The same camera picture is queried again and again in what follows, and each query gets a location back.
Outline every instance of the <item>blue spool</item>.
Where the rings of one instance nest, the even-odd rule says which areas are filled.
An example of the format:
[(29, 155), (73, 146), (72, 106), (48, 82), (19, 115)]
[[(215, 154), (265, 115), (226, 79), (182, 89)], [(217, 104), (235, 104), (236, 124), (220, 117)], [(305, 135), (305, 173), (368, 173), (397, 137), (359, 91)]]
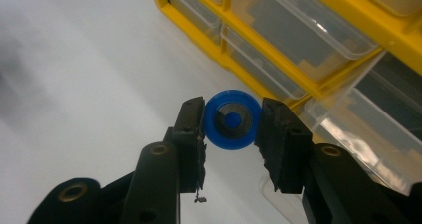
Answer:
[(249, 94), (236, 90), (221, 92), (205, 107), (205, 134), (223, 149), (244, 148), (255, 140), (260, 113), (260, 105)]

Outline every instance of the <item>white table surface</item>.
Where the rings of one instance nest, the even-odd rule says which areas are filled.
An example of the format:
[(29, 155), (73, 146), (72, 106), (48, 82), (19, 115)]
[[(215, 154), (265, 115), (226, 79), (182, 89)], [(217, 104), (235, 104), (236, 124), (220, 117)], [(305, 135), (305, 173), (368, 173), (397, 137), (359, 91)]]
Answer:
[[(59, 183), (105, 186), (163, 139), (182, 102), (251, 91), (197, 49), (153, 0), (0, 0), (0, 223), (26, 223)], [(260, 193), (255, 146), (209, 144), (207, 203), (181, 223), (284, 223)]]

